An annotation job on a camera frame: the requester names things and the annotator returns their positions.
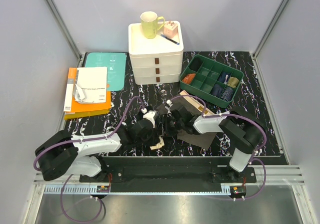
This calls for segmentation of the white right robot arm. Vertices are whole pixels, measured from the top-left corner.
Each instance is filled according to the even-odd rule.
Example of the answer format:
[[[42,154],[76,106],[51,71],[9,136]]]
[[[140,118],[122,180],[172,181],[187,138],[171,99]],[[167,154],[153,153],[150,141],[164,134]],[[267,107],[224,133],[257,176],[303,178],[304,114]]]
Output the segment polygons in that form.
[[[157,108],[161,115],[163,136],[181,135],[196,139],[211,134],[224,133],[235,149],[227,176],[238,182],[245,176],[245,168],[253,160],[259,144],[266,143],[262,124],[241,107],[220,114],[206,114],[205,110],[191,112],[186,102],[168,100]]]

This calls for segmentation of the black underwear with cream waistband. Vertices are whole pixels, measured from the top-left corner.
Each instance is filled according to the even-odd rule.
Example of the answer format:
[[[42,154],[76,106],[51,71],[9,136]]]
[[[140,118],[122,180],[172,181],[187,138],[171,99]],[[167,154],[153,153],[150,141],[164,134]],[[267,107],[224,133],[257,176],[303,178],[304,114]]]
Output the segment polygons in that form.
[[[160,126],[148,125],[143,127],[139,135],[142,146],[149,148],[151,151],[160,149],[165,144]]]

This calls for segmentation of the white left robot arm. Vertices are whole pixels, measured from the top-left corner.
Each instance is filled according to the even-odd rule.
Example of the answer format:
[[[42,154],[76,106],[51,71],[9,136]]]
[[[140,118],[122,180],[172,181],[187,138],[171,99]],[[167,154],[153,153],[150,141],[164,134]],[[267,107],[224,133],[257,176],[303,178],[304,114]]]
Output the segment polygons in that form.
[[[155,110],[143,110],[142,118],[134,125],[121,126],[113,132],[90,136],[70,135],[61,130],[35,150],[34,167],[45,181],[56,180],[65,174],[86,175],[104,181],[108,170],[98,154],[115,153],[135,144],[157,145],[160,117]]]

